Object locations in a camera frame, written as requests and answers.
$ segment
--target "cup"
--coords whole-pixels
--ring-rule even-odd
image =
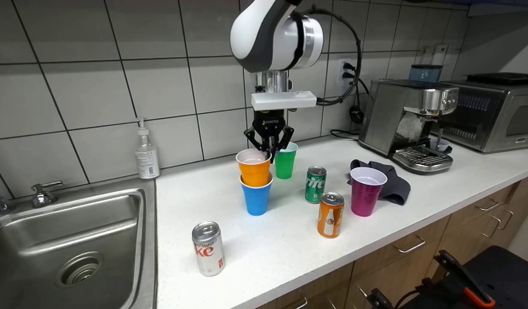
[[[264,214],[267,211],[273,175],[269,175],[269,182],[264,185],[247,185],[242,178],[240,182],[243,187],[247,212],[252,216]]]
[[[350,170],[351,211],[358,216],[370,216],[387,176],[375,168],[358,166]]]
[[[291,178],[295,168],[295,156],[298,146],[295,142],[288,142],[285,149],[279,149],[276,154],[276,176],[278,178]]]
[[[247,185],[266,185],[269,182],[269,158],[257,149],[242,149],[235,161],[240,166],[242,180]]]

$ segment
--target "soda can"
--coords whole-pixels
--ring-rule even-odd
[[[319,204],[317,231],[322,237],[334,238],[343,223],[345,197],[338,192],[327,192]]]
[[[305,200],[319,204],[326,190],[327,170],[322,166],[310,166],[305,180]]]
[[[201,273],[206,276],[218,274],[225,267],[225,250],[218,223],[202,221],[195,224],[192,240]]]

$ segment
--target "coffee machine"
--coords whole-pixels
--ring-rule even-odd
[[[365,108],[360,144],[415,173],[439,173],[453,158],[430,128],[454,111],[458,87],[441,82],[381,80]]]

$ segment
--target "stainless steel sink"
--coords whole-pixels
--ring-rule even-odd
[[[0,216],[0,309],[151,309],[156,293],[154,182],[58,194]]]

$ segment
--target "yellow cup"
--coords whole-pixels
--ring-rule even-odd
[[[240,166],[242,180],[247,185],[266,185],[269,182],[269,158],[257,149],[242,149],[235,161]]]

